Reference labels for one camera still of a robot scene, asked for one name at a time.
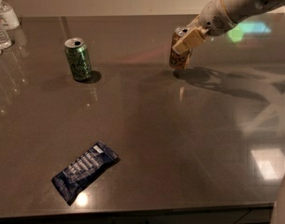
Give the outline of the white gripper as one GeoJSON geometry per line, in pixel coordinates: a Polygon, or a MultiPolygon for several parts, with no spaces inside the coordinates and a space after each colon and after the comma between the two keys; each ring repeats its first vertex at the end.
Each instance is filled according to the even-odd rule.
{"type": "Polygon", "coordinates": [[[202,45],[210,36],[219,36],[236,27],[236,0],[212,0],[186,27],[176,29],[178,41],[172,46],[176,54],[202,45]]]}

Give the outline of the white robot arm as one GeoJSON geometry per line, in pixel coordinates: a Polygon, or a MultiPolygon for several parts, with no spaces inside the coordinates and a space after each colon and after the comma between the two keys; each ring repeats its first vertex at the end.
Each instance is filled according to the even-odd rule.
{"type": "Polygon", "coordinates": [[[203,44],[209,36],[226,34],[245,19],[279,7],[285,7],[285,0],[211,0],[187,25],[187,33],[172,50],[181,55],[203,44]]]}

